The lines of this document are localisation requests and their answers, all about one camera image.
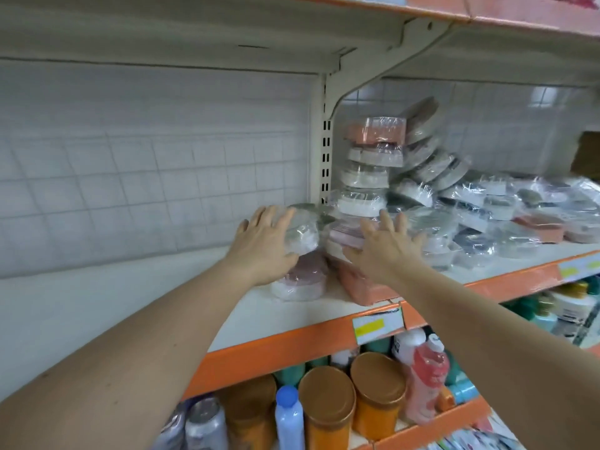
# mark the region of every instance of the yellow label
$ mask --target yellow label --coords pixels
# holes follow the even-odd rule
[[[365,325],[361,325],[354,330],[356,337],[361,337],[366,335],[367,333],[376,332],[377,330],[381,330],[385,326],[383,319],[377,319],[373,322],[366,323]]]
[[[560,274],[563,278],[574,276],[579,272],[577,267],[567,267],[560,270]]]

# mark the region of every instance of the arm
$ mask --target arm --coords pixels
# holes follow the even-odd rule
[[[286,212],[244,221],[227,256],[65,358],[0,404],[0,448],[147,449],[248,290],[279,279]]]
[[[528,450],[580,449],[600,428],[600,362],[584,350],[434,271],[406,219],[362,222],[362,251],[344,254],[396,290],[434,328],[469,379]]]

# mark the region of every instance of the light blue bottle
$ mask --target light blue bottle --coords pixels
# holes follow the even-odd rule
[[[298,401],[298,390],[291,385],[284,385],[277,391],[275,402],[280,450],[304,450],[304,411]]]

